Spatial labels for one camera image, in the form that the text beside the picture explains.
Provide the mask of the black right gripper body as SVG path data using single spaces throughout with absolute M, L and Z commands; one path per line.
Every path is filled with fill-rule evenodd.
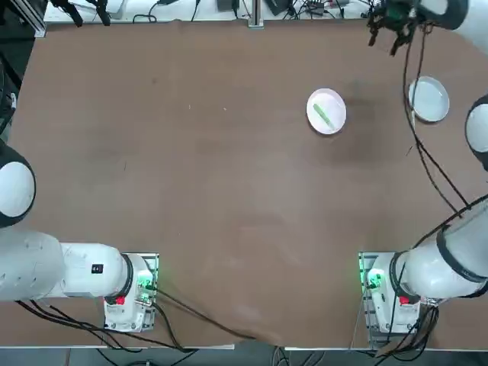
M 374 20 L 382 27 L 403 27 L 415 16 L 419 1 L 378 1 L 374 6 Z

